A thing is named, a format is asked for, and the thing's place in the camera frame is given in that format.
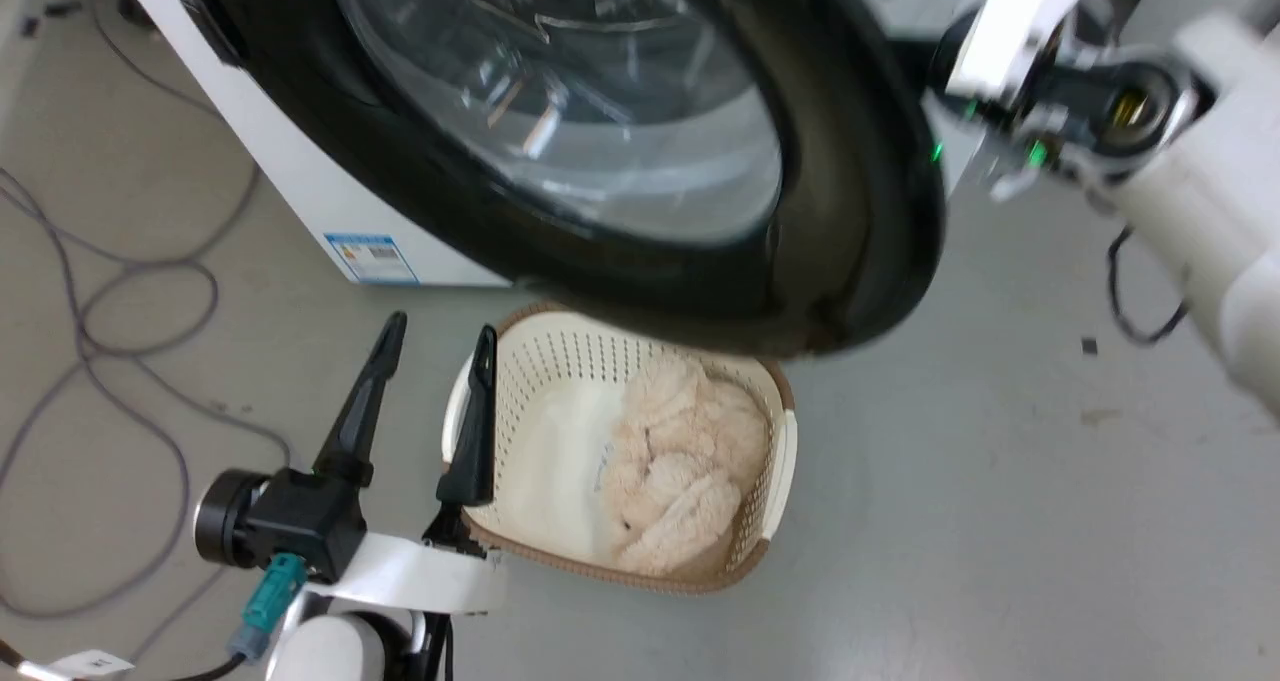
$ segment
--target green led light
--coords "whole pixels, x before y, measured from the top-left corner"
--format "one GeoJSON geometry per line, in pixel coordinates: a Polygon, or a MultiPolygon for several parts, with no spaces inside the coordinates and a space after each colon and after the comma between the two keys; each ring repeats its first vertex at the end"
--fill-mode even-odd
{"type": "Polygon", "coordinates": [[[1048,147],[1041,142],[1033,143],[1030,151],[1027,152],[1027,163],[1032,169],[1039,169],[1046,161],[1048,161],[1048,147]]]}

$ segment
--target fluffy beige towel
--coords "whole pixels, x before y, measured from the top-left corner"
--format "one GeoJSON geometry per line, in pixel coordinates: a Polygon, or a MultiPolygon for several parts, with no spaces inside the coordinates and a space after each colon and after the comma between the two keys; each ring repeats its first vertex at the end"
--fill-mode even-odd
{"type": "Polygon", "coordinates": [[[618,566],[662,576],[723,563],[768,444],[748,390],[694,358],[653,358],[627,384],[602,476],[618,566]]]}
{"type": "Polygon", "coordinates": [[[639,540],[622,549],[623,571],[663,576],[696,558],[726,534],[742,494],[723,470],[694,483],[639,540]]]}

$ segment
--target washing machine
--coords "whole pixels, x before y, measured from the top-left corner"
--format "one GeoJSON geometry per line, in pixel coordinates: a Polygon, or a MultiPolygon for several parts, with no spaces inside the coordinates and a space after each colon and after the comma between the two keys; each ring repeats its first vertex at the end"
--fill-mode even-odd
{"type": "Polygon", "coordinates": [[[897,58],[979,0],[141,3],[352,282],[716,348],[900,323],[982,142],[897,58]]]}
{"type": "MultiPolygon", "coordinates": [[[[219,0],[228,5],[259,0],[219,0]]],[[[356,12],[353,0],[337,3],[347,12],[356,12]]],[[[891,33],[928,35],[946,29],[955,15],[979,0],[868,0],[891,33]]],[[[502,276],[468,261],[428,234],[421,227],[406,221],[370,189],[369,180],[352,175],[334,160],[333,148],[308,137],[291,116],[259,87],[251,74],[236,63],[219,58],[215,47],[192,22],[180,0],[141,0],[161,33],[173,44],[183,63],[219,111],[227,116],[236,133],[256,157],[275,187],[297,212],[302,223],[325,248],[338,270],[357,283],[390,284],[461,284],[488,285],[508,283],[502,276]]],[[[261,0],[279,3],[282,14],[307,14],[317,1],[261,0]]],[[[242,29],[251,35],[255,29],[242,29]]],[[[370,49],[376,56],[376,49],[370,49]]],[[[320,76],[326,70],[316,69],[320,76]]],[[[499,69],[490,70],[500,74],[499,69]]],[[[490,87],[493,92],[497,87],[490,87]]],[[[732,113],[732,108],[724,115],[732,113]]],[[[964,166],[978,147],[978,131],[964,131],[955,122],[937,113],[934,128],[945,148],[943,170],[948,186],[959,179],[964,166]]],[[[420,189],[422,195],[438,193],[420,189]]]]}

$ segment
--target white label tag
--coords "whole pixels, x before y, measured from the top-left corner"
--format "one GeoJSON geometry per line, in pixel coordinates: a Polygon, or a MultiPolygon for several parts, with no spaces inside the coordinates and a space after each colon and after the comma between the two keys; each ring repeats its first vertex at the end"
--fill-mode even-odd
{"type": "Polygon", "coordinates": [[[120,671],[129,671],[133,664],[123,658],[100,652],[97,649],[72,654],[49,664],[49,668],[58,673],[65,673],[74,678],[92,678],[96,676],[110,676],[120,671]]]}

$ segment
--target plastic basket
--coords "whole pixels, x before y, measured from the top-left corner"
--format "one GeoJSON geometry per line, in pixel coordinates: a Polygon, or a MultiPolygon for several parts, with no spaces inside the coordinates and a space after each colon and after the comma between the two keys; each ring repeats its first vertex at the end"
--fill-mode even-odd
{"type": "MultiPolygon", "coordinates": [[[[467,403],[470,358],[454,381],[442,452],[453,458],[467,403]]],[[[494,503],[466,512],[481,544],[584,576],[672,594],[705,594],[741,581],[778,529],[795,472],[796,416],[776,364],[664,344],[535,303],[498,326],[494,503]],[[659,353],[687,355],[712,376],[739,381],[765,410],[771,449],[744,495],[723,567],[658,579],[611,567],[596,498],[627,379],[659,353]]]]}

